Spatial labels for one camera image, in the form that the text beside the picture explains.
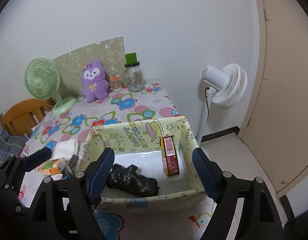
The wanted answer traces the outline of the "grey socks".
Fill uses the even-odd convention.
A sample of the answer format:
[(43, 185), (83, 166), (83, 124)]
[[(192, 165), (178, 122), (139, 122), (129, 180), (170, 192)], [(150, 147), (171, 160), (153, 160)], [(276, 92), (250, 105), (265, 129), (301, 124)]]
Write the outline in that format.
[(63, 174), (67, 177), (71, 177), (75, 173), (75, 169), (78, 162), (78, 155), (73, 155), (70, 160), (66, 163), (63, 170)]

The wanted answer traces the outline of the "blue plaid fabric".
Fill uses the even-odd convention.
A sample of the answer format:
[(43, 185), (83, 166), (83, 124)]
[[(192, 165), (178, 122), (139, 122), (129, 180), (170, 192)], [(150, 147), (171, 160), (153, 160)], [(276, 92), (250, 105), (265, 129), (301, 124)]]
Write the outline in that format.
[(0, 165), (11, 156), (20, 157), (28, 141), (26, 136), (9, 135), (9, 133), (0, 129)]

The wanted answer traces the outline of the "black plastic bag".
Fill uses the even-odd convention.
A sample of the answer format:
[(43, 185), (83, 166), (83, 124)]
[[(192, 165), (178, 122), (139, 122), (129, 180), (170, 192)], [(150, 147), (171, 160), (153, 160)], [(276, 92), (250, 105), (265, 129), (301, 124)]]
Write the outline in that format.
[(133, 164), (128, 167), (114, 164), (107, 178), (107, 187), (141, 198), (157, 196), (159, 193), (157, 180), (138, 174), (137, 169), (138, 167)]

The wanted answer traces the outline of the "floral tablecloth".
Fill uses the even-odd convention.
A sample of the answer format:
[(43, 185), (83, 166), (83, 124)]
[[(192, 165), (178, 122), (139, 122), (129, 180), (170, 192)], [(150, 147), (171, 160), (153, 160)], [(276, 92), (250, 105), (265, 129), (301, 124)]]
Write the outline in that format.
[[(157, 80), (149, 82), (141, 92), (123, 89), (90, 103), (80, 96), (70, 110), (43, 119), (33, 130), (23, 154), (43, 147), (54, 152), (57, 144), (70, 139), (80, 142), (80, 150), (95, 126), (178, 116), (181, 115)], [(107, 239), (199, 239), (215, 208), (206, 195), (197, 206), (182, 210), (114, 213), (96, 209), (94, 215)]]

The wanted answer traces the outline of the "wooden chair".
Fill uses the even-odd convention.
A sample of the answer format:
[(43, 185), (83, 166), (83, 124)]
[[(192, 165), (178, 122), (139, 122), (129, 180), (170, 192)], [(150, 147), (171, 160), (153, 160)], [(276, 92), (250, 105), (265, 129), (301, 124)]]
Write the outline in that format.
[(43, 121), (54, 105), (52, 98), (24, 100), (12, 106), (5, 114), (1, 114), (0, 124), (10, 135), (30, 137), (32, 129)]

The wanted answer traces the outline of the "yellow cartoon storage box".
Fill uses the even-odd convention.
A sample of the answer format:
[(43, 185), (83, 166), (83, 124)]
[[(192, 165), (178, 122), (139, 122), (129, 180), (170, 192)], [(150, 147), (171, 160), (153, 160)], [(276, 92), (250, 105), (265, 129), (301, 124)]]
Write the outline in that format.
[[(164, 172), (160, 139), (170, 135), (176, 148), (179, 174), (168, 177)], [(192, 161), (198, 147), (185, 116), (125, 122), (93, 127), (78, 154), (76, 170), (84, 171), (98, 159), (106, 147), (115, 153), (115, 163), (133, 164), (138, 174), (155, 178), (159, 191), (153, 197), (140, 198), (105, 187), (98, 210), (124, 212), (175, 211), (197, 206), (206, 198)]]

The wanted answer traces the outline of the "green desk fan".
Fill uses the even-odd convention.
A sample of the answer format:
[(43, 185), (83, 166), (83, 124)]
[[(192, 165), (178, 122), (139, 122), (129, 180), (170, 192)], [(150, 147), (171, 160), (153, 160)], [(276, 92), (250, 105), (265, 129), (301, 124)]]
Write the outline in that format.
[(39, 57), (32, 60), (25, 69), (24, 83), (27, 91), (38, 100), (55, 99), (53, 115), (60, 115), (72, 108), (77, 99), (70, 96), (62, 98), (60, 92), (61, 76), (56, 63), (51, 59)]

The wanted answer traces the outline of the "beige door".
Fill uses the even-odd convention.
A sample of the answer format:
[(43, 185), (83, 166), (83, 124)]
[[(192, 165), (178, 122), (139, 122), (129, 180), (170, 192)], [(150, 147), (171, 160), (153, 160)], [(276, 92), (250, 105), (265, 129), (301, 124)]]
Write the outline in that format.
[(308, 16), (297, 0), (256, 0), (260, 46), (240, 137), (281, 197), (308, 175)]

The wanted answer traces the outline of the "red yellow carton box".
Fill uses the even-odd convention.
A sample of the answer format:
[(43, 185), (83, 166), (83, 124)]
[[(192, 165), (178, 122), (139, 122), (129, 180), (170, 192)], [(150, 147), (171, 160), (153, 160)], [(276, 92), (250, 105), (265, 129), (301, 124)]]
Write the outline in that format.
[(173, 135), (163, 135), (160, 139), (163, 170), (167, 177), (179, 175), (177, 151)]

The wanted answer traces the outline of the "purple plush toy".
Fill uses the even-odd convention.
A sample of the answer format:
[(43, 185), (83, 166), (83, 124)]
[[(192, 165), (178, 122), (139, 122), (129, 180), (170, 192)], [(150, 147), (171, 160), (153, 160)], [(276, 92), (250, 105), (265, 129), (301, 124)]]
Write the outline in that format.
[(83, 95), (88, 103), (108, 97), (109, 83), (100, 60), (87, 64), (82, 72)]

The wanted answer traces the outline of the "small jar orange lid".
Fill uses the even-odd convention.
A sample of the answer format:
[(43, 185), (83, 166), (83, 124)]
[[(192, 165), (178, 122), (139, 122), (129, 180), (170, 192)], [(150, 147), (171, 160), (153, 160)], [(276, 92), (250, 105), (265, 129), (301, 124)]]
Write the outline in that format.
[(112, 76), (109, 81), (112, 91), (117, 92), (122, 90), (122, 81), (120, 76)]

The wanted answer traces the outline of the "glass jar green lid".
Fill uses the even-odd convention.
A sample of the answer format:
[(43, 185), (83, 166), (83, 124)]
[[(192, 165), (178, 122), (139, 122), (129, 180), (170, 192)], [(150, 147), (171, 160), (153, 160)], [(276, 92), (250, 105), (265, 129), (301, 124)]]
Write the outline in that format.
[(145, 87), (145, 81), (137, 55), (136, 53), (129, 53), (125, 55), (125, 59), (126, 63), (123, 79), (126, 87), (130, 92), (141, 92)]

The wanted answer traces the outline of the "green cartoon backboard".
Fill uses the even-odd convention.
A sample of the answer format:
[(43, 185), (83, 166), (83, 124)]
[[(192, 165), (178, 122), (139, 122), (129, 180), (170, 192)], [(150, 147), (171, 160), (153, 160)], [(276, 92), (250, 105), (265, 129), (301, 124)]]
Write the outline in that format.
[(93, 43), (53, 60), (61, 76), (60, 93), (63, 98), (82, 95), (83, 68), (94, 60), (100, 60), (105, 70), (114, 67), (119, 73), (124, 72), (126, 59), (123, 37)]

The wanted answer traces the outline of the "white standing fan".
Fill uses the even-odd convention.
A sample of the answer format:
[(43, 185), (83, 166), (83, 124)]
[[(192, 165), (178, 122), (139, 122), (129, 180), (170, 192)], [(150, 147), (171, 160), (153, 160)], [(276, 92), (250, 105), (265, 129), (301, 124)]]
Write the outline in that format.
[(221, 70), (206, 64), (200, 72), (197, 96), (201, 103), (197, 142), (209, 132), (214, 133), (230, 123), (231, 108), (243, 97), (248, 83), (247, 73), (236, 63)]

